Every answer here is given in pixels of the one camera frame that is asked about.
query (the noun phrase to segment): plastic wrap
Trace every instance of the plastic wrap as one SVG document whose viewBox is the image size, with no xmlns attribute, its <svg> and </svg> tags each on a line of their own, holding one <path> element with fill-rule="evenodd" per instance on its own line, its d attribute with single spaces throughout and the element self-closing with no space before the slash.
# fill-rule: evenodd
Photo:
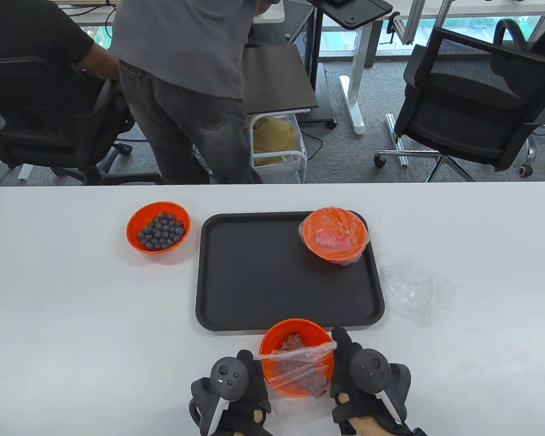
<svg viewBox="0 0 545 436">
<path fill-rule="evenodd" d="M 412 261 L 382 266 L 380 281 L 386 289 L 389 307 L 420 327 L 434 323 L 448 307 L 455 291 L 444 276 Z"/>
<path fill-rule="evenodd" d="M 335 342 L 260 355 L 268 385 L 290 398 L 320 398 L 329 390 Z"/>
<path fill-rule="evenodd" d="M 299 235 L 313 253 L 340 265 L 358 262 L 370 240 L 357 215 L 335 207 L 310 214 L 300 224 Z"/>
</svg>

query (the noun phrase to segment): white table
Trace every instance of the white table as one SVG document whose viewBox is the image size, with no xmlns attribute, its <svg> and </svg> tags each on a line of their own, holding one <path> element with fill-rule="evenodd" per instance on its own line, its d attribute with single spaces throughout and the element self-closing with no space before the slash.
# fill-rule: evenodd
<svg viewBox="0 0 545 436">
<path fill-rule="evenodd" d="M 388 0 L 393 6 L 394 11 L 398 11 L 401 15 L 399 18 L 407 19 L 412 5 L 411 0 Z M 435 18 L 438 15 L 442 0 L 426 0 L 422 18 Z M 519 16 L 519 15 L 544 15 L 545 0 L 525 0 L 522 2 L 513 0 L 455 0 L 453 2 L 448 17 L 473 17 L 473 16 Z M 376 25 L 381 28 L 382 21 L 377 21 Z M 539 31 L 545 30 L 545 23 L 540 24 Z M 353 66 L 351 78 L 348 75 L 341 75 L 339 82 L 349 119 L 353 126 L 353 131 L 357 135 L 363 135 L 366 131 L 365 123 L 363 122 L 362 113 L 357 104 L 359 88 L 362 83 L 362 74 L 366 57 L 374 58 L 376 56 L 377 43 L 372 47 L 372 51 L 368 50 L 370 46 L 370 32 L 372 31 L 372 23 L 364 25 L 361 29 L 361 35 L 356 40 L 355 54 L 353 58 Z"/>
<path fill-rule="evenodd" d="M 187 208 L 191 235 L 142 255 L 125 225 L 158 200 Z M 202 223 L 325 205 L 365 217 L 378 264 L 414 256 L 457 287 L 430 328 L 386 310 L 352 332 L 411 369 L 410 426 L 545 435 L 545 183 L 370 183 L 0 188 L 0 436 L 197 436 L 191 382 L 262 338 L 196 321 Z M 267 428 L 337 436 L 331 407 Z"/>
<path fill-rule="evenodd" d="M 61 6 L 63 5 L 74 5 L 74 6 L 84 6 L 85 9 L 65 9 L 65 12 L 69 15 L 74 15 L 76 13 L 84 12 L 92 8 L 94 5 L 104 5 L 104 0 L 52 0 L 56 4 Z M 119 5 L 120 0 L 111 0 L 111 4 Z M 113 8 L 110 6 L 105 6 L 98 8 L 92 12 L 86 13 L 85 15 L 79 15 L 73 17 L 73 21 L 79 25 L 104 25 L 108 23 L 111 25 L 113 23 L 114 14 L 109 16 L 113 12 Z M 282 23 L 285 21 L 285 6 L 283 2 L 279 4 L 272 5 L 270 9 L 267 10 L 264 14 L 258 15 L 254 18 L 255 24 L 264 24 L 264 23 Z"/>
<path fill-rule="evenodd" d="M 282 23 L 285 21 L 285 2 L 281 1 L 267 10 L 267 12 L 254 17 L 254 23 L 256 25 L 263 25 L 266 23 Z"/>
</svg>

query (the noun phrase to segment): hand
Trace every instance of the hand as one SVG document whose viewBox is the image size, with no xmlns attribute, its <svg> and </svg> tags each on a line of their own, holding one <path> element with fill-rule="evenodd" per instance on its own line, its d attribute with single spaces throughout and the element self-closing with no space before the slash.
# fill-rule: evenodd
<svg viewBox="0 0 545 436">
<path fill-rule="evenodd" d="M 331 336 L 337 342 L 337 349 L 333 352 L 335 369 L 331 378 L 331 398 L 335 398 L 337 404 L 337 407 L 333 409 L 333 421 L 339 424 L 341 434 L 343 436 L 356 434 L 356 427 L 359 427 L 360 420 L 352 419 L 372 417 L 389 434 L 412 435 L 412 431 L 405 424 L 395 422 L 381 400 L 375 395 L 362 392 L 353 381 L 349 372 L 349 363 L 362 346 L 352 342 L 349 334 L 342 327 L 334 328 Z M 363 432 L 362 436 L 380 435 L 375 432 L 376 426 L 372 423 L 373 420 L 365 420 L 365 428 L 370 432 Z"/>
<path fill-rule="evenodd" d="M 227 411 L 222 413 L 214 436 L 271 436 L 263 428 L 266 413 L 271 412 L 271 405 L 268 402 L 262 364 L 260 361 L 255 361 L 252 353 L 247 350 L 239 351 L 237 359 L 244 363 L 248 369 L 248 390 L 241 399 L 231 402 Z M 200 426 L 198 411 L 201 415 L 203 412 L 201 407 L 215 401 L 218 395 L 213 392 L 210 379 L 206 377 L 192 384 L 192 392 L 194 391 L 196 394 L 190 403 L 190 413 L 196 425 Z"/>
</svg>

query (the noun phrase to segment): window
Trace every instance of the window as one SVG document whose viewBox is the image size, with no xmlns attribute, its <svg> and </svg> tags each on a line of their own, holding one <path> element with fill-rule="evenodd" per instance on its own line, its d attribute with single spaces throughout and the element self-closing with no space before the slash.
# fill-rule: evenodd
<svg viewBox="0 0 545 436">
<path fill-rule="evenodd" d="M 323 16 L 321 52 L 349 52 L 355 50 L 357 30 L 345 30 L 327 15 Z"/>
<path fill-rule="evenodd" d="M 447 18 L 444 21 L 444 28 L 467 35 L 478 40 L 492 42 L 495 35 L 495 27 L 499 20 L 511 18 L 517 21 L 526 40 L 528 40 L 535 31 L 538 23 L 541 21 L 541 15 L 522 16 L 522 17 L 470 17 L 470 18 Z M 418 31 L 414 38 L 414 43 L 426 45 L 435 19 L 420 20 Z M 505 32 L 505 40 L 510 40 L 509 32 Z M 393 38 L 393 44 L 390 44 L 391 35 L 387 35 L 385 27 L 380 35 L 380 46 L 378 50 L 407 50 L 411 45 L 402 45 L 397 35 Z"/>
<path fill-rule="evenodd" d="M 445 29 L 458 32 L 462 35 L 467 35 L 477 38 L 482 41 L 492 42 L 495 34 L 496 23 L 499 20 L 507 17 L 461 17 L 448 18 L 444 22 Z M 537 25 L 541 21 L 541 15 L 509 17 L 519 24 L 525 39 L 530 39 Z M 435 19 L 422 19 L 416 32 L 414 42 L 420 45 L 426 45 L 430 33 L 434 27 Z M 357 31 L 347 31 L 340 27 L 335 21 L 328 16 L 323 17 L 323 34 L 321 40 L 321 52 L 323 55 L 351 55 L 355 50 L 355 41 Z M 509 32 L 505 33 L 505 40 L 509 40 Z M 412 45 L 402 45 L 397 35 L 393 37 L 393 43 L 390 44 L 391 35 L 386 33 L 386 23 L 383 23 L 382 32 L 380 35 L 380 50 L 397 50 L 400 54 L 406 54 L 401 50 L 411 50 Z"/>
<path fill-rule="evenodd" d="M 81 27 L 81 29 L 83 29 L 83 31 L 85 31 L 87 35 L 93 38 L 97 44 L 109 50 L 109 47 L 111 46 L 111 37 L 113 37 L 113 29 L 111 28 L 111 26 L 107 28 L 109 34 L 107 34 L 104 25 Z"/>
</svg>

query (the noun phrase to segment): black office chair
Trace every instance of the black office chair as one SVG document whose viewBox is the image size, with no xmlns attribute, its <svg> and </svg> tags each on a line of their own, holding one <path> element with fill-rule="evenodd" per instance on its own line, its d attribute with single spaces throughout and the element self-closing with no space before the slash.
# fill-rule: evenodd
<svg viewBox="0 0 545 436">
<path fill-rule="evenodd" d="M 543 32 L 535 42 L 527 42 L 517 21 L 513 19 L 504 19 L 499 21 L 496 25 L 493 43 L 503 45 L 506 31 L 509 31 L 509 34 L 513 38 L 513 42 L 509 41 L 508 44 L 512 44 L 516 50 L 545 57 L 545 32 Z M 533 172 L 532 164 L 535 156 L 535 143 L 534 141 L 528 141 L 525 163 L 519 168 L 520 176 L 525 177 Z"/>
<path fill-rule="evenodd" d="M 491 64 L 517 80 L 508 84 Z M 454 158 L 503 171 L 545 123 L 545 58 L 436 27 L 428 47 L 414 48 L 404 79 L 406 100 L 395 139 L 407 135 L 435 151 L 380 150 L 374 158 L 378 168 L 385 164 L 381 156 L 435 158 L 427 182 L 442 164 L 474 181 Z"/>
<path fill-rule="evenodd" d="M 0 59 L 0 160 L 9 168 L 51 167 L 83 185 L 163 184 L 158 173 L 109 174 L 119 154 L 131 153 L 114 142 L 133 127 L 133 116 L 111 80 L 92 108 L 77 110 L 72 79 L 40 58 Z"/>
</svg>

